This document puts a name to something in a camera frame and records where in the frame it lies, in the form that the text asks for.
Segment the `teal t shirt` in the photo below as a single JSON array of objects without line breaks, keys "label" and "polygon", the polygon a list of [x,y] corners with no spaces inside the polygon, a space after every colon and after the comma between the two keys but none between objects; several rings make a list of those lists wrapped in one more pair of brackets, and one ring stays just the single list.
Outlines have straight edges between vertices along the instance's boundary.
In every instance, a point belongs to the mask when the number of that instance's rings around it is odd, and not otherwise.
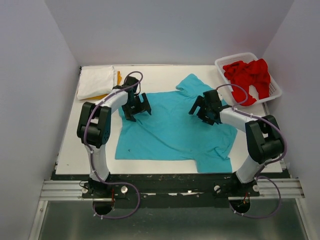
[{"label": "teal t shirt", "polygon": [[117,160],[194,160],[199,173],[230,173],[230,151],[237,129],[228,124],[209,125],[189,111],[202,93],[211,90],[196,75],[189,74],[175,91],[147,93],[151,114],[135,115],[126,120],[115,159]]}]

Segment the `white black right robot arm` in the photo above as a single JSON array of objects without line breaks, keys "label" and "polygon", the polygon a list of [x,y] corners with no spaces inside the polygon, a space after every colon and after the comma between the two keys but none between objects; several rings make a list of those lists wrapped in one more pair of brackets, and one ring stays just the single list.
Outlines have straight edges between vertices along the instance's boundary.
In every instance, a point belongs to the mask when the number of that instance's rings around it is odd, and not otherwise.
[{"label": "white black right robot arm", "polygon": [[223,105],[217,90],[209,90],[197,96],[189,114],[197,112],[203,122],[227,124],[246,135],[248,157],[233,174],[236,180],[230,183],[230,191],[241,196],[265,166],[280,161],[287,153],[287,142],[274,116],[257,116]]}]

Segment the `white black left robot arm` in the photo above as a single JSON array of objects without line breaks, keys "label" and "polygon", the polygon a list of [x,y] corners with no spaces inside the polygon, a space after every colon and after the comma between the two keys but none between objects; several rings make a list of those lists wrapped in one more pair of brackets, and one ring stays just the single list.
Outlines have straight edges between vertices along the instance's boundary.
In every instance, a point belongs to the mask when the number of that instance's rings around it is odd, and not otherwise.
[{"label": "white black left robot arm", "polygon": [[131,122],[136,121],[136,114],[152,114],[147,95],[139,92],[142,79],[142,75],[140,79],[127,75],[123,84],[113,87],[107,96],[82,105],[76,134],[88,154],[89,178],[96,181],[93,191],[101,198],[107,197],[111,191],[111,185],[106,182],[110,174],[106,144],[111,134],[112,114],[122,109],[125,119]]}]

